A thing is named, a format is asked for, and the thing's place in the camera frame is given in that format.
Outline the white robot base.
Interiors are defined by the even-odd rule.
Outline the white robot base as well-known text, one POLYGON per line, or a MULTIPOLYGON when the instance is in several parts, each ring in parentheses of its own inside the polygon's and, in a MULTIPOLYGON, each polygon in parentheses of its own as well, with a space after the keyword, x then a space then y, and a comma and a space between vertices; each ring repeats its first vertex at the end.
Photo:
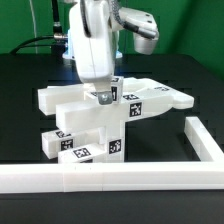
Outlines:
MULTIPOLYGON (((118 50, 116 51, 116 59, 122 58, 123 54, 118 50)), ((62 57, 64 59, 70 59, 70 60, 75 60, 74 52, 73 52, 73 46, 72 46, 72 41, 71 41, 71 32, 70 29, 67 32, 67 40, 65 44, 65 52, 62 54, 62 57)))

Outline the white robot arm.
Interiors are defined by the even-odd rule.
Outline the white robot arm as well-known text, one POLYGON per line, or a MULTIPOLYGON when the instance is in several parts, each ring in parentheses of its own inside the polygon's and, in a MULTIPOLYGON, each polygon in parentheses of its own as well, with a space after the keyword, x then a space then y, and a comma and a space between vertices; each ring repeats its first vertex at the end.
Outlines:
POLYGON ((101 105, 113 101, 111 80, 119 31, 132 32, 134 48, 142 54, 151 54, 159 39, 150 13, 120 7, 118 0, 74 0, 69 23, 78 76, 83 83, 94 85, 101 105))

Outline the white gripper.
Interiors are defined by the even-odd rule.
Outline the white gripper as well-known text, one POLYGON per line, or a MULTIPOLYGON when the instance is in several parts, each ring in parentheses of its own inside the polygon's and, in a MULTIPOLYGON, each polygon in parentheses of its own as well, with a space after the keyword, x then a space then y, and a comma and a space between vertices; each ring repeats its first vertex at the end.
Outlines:
POLYGON ((100 105, 113 102, 115 38, 110 27, 107 0, 77 0, 69 12, 71 42, 77 73, 83 83, 93 83, 100 105))

